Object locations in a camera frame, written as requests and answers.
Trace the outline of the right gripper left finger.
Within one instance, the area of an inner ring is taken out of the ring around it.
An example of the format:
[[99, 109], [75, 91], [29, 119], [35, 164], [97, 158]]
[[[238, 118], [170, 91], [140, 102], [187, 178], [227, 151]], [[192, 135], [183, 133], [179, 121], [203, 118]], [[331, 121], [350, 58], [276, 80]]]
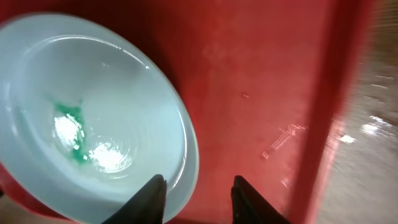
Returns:
[[103, 224], [162, 224], [166, 193], [167, 181], [156, 174]]

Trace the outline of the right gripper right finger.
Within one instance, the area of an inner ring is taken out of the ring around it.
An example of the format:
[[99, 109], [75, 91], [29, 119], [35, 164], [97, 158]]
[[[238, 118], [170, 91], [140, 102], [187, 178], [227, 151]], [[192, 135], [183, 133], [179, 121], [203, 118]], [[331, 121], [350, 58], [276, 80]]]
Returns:
[[233, 224], [290, 224], [243, 176], [231, 188]]

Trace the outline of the light blue plate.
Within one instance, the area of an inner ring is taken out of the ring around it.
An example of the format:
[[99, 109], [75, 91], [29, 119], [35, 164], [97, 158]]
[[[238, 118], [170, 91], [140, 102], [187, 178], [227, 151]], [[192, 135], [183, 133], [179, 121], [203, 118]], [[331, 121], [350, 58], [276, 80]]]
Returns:
[[1, 26], [1, 164], [28, 193], [81, 223], [101, 223], [154, 175], [163, 220], [195, 188], [189, 114], [162, 71], [109, 29], [32, 14]]

